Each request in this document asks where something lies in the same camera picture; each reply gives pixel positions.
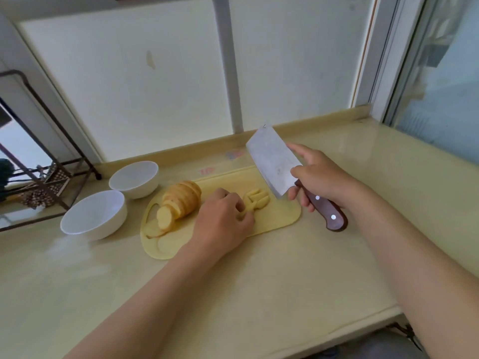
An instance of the yellow cutting board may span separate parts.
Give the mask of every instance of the yellow cutting board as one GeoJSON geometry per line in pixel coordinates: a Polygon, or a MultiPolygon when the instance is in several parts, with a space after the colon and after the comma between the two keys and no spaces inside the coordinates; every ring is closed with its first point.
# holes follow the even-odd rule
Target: yellow cutting board
{"type": "MultiPolygon", "coordinates": [[[[255,166],[234,170],[195,182],[201,188],[202,202],[219,187],[229,192],[236,192],[241,197],[243,197],[244,193],[254,188],[261,188],[267,191],[271,201],[263,209],[255,211],[256,224],[250,236],[285,227],[294,223],[301,216],[301,206],[299,203],[296,200],[289,201],[286,197],[276,199],[255,166]]],[[[143,226],[147,223],[148,216],[153,216],[154,218],[154,214],[149,214],[150,210],[155,204],[158,206],[161,204],[161,198],[164,193],[165,191],[162,189],[151,199],[141,219],[141,244],[145,252],[155,259],[172,258],[190,240],[198,214],[198,210],[196,210],[187,217],[178,219],[173,230],[160,238],[147,238],[143,234],[143,226]]]]}

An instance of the person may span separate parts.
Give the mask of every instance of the person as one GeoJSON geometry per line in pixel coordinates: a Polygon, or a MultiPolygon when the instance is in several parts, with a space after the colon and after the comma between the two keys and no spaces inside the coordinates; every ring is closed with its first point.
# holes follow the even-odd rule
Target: person
{"type": "MultiPolygon", "coordinates": [[[[479,279],[324,153],[300,144],[288,147],[307,162],[291,174],[312,193],[350,211],[428,355],[479,357],[479,279]]],[[[314,211],[302,189],[292,187],[288,197],[314,211]]],[[[237,219],[243,209],[238,194],[216,190],[201,206],[191,240],[65,358],[154,358],[192,290],[253,228],[251,212],[237,219]]]]}

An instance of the wooden handle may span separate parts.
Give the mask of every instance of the wooden handle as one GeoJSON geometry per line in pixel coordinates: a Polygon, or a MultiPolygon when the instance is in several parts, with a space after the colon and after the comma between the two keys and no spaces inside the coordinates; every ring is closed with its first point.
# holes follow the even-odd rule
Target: wooden handle
{"type": "Polygon", "coordinates": [[[296,186],[301,187],[311,204],[326,220],[326,228],[332,232],[342,232],[348,226],[348,218],[341,211],[339,206],[331,200],[321,198],[306,189],[301,181],[296,181],[296,186]]]}

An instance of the empty bowl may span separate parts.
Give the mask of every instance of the empty bowl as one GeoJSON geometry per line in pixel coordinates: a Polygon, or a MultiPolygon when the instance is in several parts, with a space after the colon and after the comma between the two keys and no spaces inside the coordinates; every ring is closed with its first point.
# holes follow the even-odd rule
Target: empty bowl
{"type": "Polygon", "coordinates": [[[127,165],[113,174],[108,184],[113,190],[121,191],[129,199],[146,197],[158,187],[158,165],[153,161],[140,161],[127,165]]]}
{"type": "Polygon", "coordinates": [[[88,241],[105,238],[126,219],[125,197],[116,190],[101,191],[80,200],[63,216],[60,229],[70,235],[81,235],[88,241]]]}

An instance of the cleaver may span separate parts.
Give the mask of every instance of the cleaver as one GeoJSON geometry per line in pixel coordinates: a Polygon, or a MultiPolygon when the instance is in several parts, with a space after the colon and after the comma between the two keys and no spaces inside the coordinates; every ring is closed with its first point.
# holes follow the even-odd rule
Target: cleaver
{"type": "Polygon", "coordinates": [[[311,193],[291,175],[290,170],[301,163],[271,126],[264,125],[256,131],[246,148],[276,198],[280,199],[292,186],[301,187],[326,220],[327,229],[333,232],[346,229],[348,219],[337,204],[311,193]]]}

